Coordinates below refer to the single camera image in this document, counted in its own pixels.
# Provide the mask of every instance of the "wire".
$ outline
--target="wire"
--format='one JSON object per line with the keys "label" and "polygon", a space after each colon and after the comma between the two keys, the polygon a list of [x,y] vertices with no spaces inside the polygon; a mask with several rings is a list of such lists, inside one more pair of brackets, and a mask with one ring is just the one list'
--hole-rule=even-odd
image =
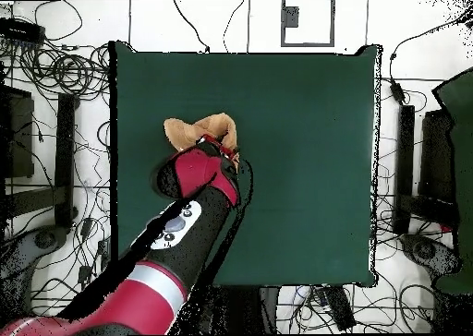
{"label": "wire", "polygon": [[[46,5],[49,5],[49,4],[52,4],[54,2],[60,2],[60,1],[49,1],[49,2],[44,2],[40,5],[38,5],[35,10],[34,10],[34,22],[36,23],[36,25],[39,25],[38,23],[38,10],[43,7],[43,6],[46,6]],[[79,31],[81,28],[82,28],[82,17],[80,16],[80,13],[78,12],[78,10],[73,7],[68,1],[65,1],[63,0],[63,2],[67,3],[70,7],[72,7],[72,9],[76,12],[76,14],[78,15],[78,18],[79,18],[79,21],[80,21],[80,25],[73,31],[71,31],[70,33],[68,33],[66,36],[62,36],[62,37],[59,37],[59,38],[56,38],[56,39],[50,39],[50,38],[46,38],[48,41],[50,42],[58,42],[59,40],[63,40],[65,39],[66,37],[69,37],[71,35],[73,35],[74,33],[76,33],[77,31]]]}
{"label": "wire", "polygon": [[424,31],[424,32],[422,32],[422,33],[420,33],[420,34],[418,34],[417,36],[409,37],[409,38],[407,38],[407,39],[401,41],[399,44],[397,44],[396,47],[394,48],[394,52],[392,53],[392,55],[391,55],[391,57],[390,57],[390,62],[389,62],[389,77],[390,77],[390,79],[391,79],[391,82],[392,82],[392,83],[394,82],[394,78],[393,78],[393,61],[394,61],[395,58],[397,57],[396,52],[397,52],[397,49],[398,49],[401,45],[403,45],[405,42],[409,42],[409,41],[411,41],[411,40],[415,40],[415,39],[417,39],[417,38],[419,38],[419,37],[422,37],[422,36],[424,36],[424,35],[426,35],[426,34],[433,33],[433,32],[435,32],[436,30],[441,30],[442,28],[448,27],[449,25],[455,24],[456,22],[460,22],[460,21],[465,17],[465,15],[466,15],[468,12],[470,12],[471,10],[472,10],[472,7],[469,6],[469,7],[468,7],[466,10],[464,10],[464,11],[462,12],[462,14],[460,14],[457,18],[452,19],[452,20],[450,20],[450,21],[448,21],[448,22],[445,22],[445,23],[443,23],[442,25],[438,25],[438,26],[436,26],[435,28],[432,28],[432,29],[430,29],[430,30],[426,30],[426,31]]}
{"label": "wire", "polygon": [[226,31],[228,30],[228,27],[230,26],[230,22],[232,22],[232,18],[233,16],[235,15],[235,13],[237,12],[237,10],[239,8],[241,8],[241,6],[245,3],[246,0],[242,0],[241,3],[236,7],[236,9],[233,11],[232,15],[230,16],[230,19],[228,19],[228,22],[226,24],[226,28],[225,28],[225,31],[224,31],[224,37],[222,38],[222,40],[224,41],[224,47],[225,47],[225,50],[226,52],[228,53],[228,48],[226,48],[226,43],[225,43],[225,35],[226,35]]}
{"label": "wire", "polygon": [[205,43],[203,42],[201,39],[200,39],[200,36],[199,36],[199,33],[197,32],[196,28],[194,27],[194,25],[192,25],[189,20],[186,18],[186,16],[184,16],[184,14],[182,14],[182,11],[181,9],[179,8],[179,6],[177,5],[177,2],[176,0],[173,0],[174,2],[174,6],[176,7],[177,11],[179,12],[179,14],[181,15],[182,19],[184,19],[187,24],[189,24],[189,26],[194,29],[194,31],[196,32],[196,36],[197,36],[197,39],[199,40],[200,44],[202,44],[204,47],[205,47],[205,52],[206,53],[209,53],[211,51],[211,48]]}

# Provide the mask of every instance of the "green table surface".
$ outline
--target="green table surface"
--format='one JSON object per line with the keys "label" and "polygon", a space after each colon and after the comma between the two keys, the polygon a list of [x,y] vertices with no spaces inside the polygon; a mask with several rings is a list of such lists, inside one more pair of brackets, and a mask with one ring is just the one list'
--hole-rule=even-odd
{"label": "green table surface", "polygon": [[[226,112],[254,195],[215,283],[372,285],[376,46],[359,55],[164,54],[117,42],[116,51],[120,252],[169,204],[149,184],[175,151],[163,121]],[[244,198],[249,175],[239,180]]]}
{"label": "green table surface", "polygon": [[448,294],[473,293],[473,68],[442,84],[434,93],[452,116],[450,132],[455,168],[455,197],[460,214],[454,242],[463,267],[435,285]]}

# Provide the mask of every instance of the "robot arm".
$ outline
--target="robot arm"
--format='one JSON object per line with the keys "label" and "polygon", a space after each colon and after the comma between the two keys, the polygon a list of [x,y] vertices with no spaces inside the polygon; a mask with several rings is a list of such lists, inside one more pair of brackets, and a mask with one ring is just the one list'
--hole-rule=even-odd
{"label": "robot arm", "polygon": [[181,215],[153,237],[148,255],[93,313],[73,321],[17,319],[0,336],[166,334],[237,205],[239,192],[231,158],[209,140],[178,153],[152,175],[153,189],[173,199],[187,197],[213,176]]}

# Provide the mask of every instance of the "white floor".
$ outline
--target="white floor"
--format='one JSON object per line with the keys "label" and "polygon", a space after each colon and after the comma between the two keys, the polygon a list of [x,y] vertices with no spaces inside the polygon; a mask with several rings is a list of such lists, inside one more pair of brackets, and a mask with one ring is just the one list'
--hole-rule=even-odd
{"label": "white floor", "polygon": [[[210,46],[211,53],[224,53],[225,46],[230,53],[246,52],[268,53],[307,53],[331,52],[339,54],[353,54],[364,44],[380,44],[383,48],[382,76],[389,77],[389,56],[395,46],[402,40],[414,36],[440,25],[454,18],[462,12],[461,6],[455,6],[454,0],[336,0],[335,9],[335,47],[333,48],[282,48],[281,44],[281,0],[183,0],[177,1],[183,14],[199,31],[200,38]],[[34,20],[35,8],[41,2],[16,2],[13,5],[15,16]],[[73,35],[55,44],[91,45],[99,47],[110,40],[130,42],[138,51],[203,51],[193,29],[180,17],[172,0],[139,0],[139,1],[70,1],[81,16],[82,27]],[[235,12],[224,38],[224,31],[232,12]],[[64,36],[80,25],[76,12],[64,2],[55,2],[42,6],[37,12],[38,22],[46,28],[49,39]],[[473,36],[465,26],[456,25],[448,29],[434,32],[412,42],[406,42],[397,51],[393,62],[393,77],[399,80],[403,88],[412,90],[408,93],[411,102],[417,108],[416,113],[416,142],[421,141],[420,122],[428,111],[439,108],[431,94],[433,88],[443,80],[472,66]],[[72,54],[89,56],[92,48],[80,48]],[[55,109],[57,102],[51,106],[42,97],[35,86],[20,82],[25,75],[20,69],[13,70],[13,86],[31,91],[35,101],[35,117],[52,128],[55,128]],[[389,84],[383,82],[382,99],[391,95]],[[94,101],[82,102],[76,113],[78,125],[76,141],[87,144],[88,148],[76,154],[75,204],[79,208],[78,223],[83,214],[106,221],[104,212],[97,206],[92,208],[92,203],[97,195],[97,186],[103,186],[99,198],[103,199],[107,208],[109,197],[106,194],[109,186],[109,171],[105,147],[97,139],[99,126],[109,119],[107,97],[98,97]],[[393,151],[396,132],[395,120],[397,114],[396,103],[393,98],[382,102],[382,140],[380,156]],[[42,133],[53,135],[55,130],[40,124]],[[105,141],[105,130],[101,131],[101,138]],[[418,165],[420,146],[415,147],[415,165]],[[44,138],[40,143],[34,140],[33,151],[40,158],[49,176],[54,176],[55,170],[55,139]],[[379,175],[387,178],[379,179],[380,194],[392,193],[394,179],[394,154],[380,160],[383,165]],[[47,185],[47,179],[42,172],[42,167],[35,160],[35,175],[31,179],[14,179],[8,182],[11,192],[33,189],[36,186]],[[418,179],[418,168],[414,175]],[[14,219],[10,226],[10,233],[16,233],[24,227],[34,213]],[[54,217],[51,211],[36,217],[30,222],[29,227],[51,223]],[[417,230],[421,222],[413,221],[411,228]],[[91,262],[97,248],[97,242],[103,236],[109,235],[108,222],[101,222],[96,229],[96,235],[90,240],[90,252],[85,249],[86,259]],[[438,225],[430,225],[429,230],[439,231]],[[381,239],[392,235],[388,232]],[[442,241],[449,245],[448,235]],[[387,332],[405,332],[409,329],[400,317],[399,305],[394,301],[394,290],[399,296],[402,288],[409,284],[423,284],[430,286],[427,272],[407,260],[401,252],[395,251],[395,240],[392,245],[380,245],[376,252],[376,271],[381,274],[379,284],[369,289],[361,289],[353,285],[346,287],[350,298],[353,298],[354,311],[357,312],[356,320],[370,324],[357,325],[354,332],[374,332],[381,329]],[[53,278],[64,280],[74,287],[78,280],[80,261],[84,258],[76,253],[78,242],[72,241],[72,234],[66,245],[49,257],[41,260],[34,275],[33,290],[40,290],[45,282]],[[66,286],[51,281],[43,293],[35,300],[37,314],[57,314],[66,302],[58,302],[53,298],[71,298],[73,293]],[[307,287],[296,290],[295,287],[286,287],[280,293],[280,306],[278,307],[278,328],[282,333],[337,333],[335,326],[330,328],[317,328],[323,325],[319,316],[311,317],[307,307],[299,313],[298,326],[295,320],[287,320],[294,313],[294,307],[303,303],[307,294]],[[407,312],[409,326],[415,332],[430,330],[429,324],[421,317],[427,312],[431,313],[431,296],[417,287],[406,291],[403,301],[418,313],[418,316]]]}

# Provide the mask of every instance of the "tan plush animal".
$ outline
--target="tan plush animal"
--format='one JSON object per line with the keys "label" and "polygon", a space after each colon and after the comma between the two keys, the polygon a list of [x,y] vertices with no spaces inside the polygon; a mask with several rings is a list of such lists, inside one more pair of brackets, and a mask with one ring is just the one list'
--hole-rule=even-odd
{"label": "tan plush animal", "polygon": [[[178,151],[194,146],[204,134],[219,138],[222,145],[230,150],[237,148],[237,126],[233,119],[224,113],[212,114],[192,125],[179,119],[166,119],[164,132]],[[238,170],[238,154],[233,161]]]}

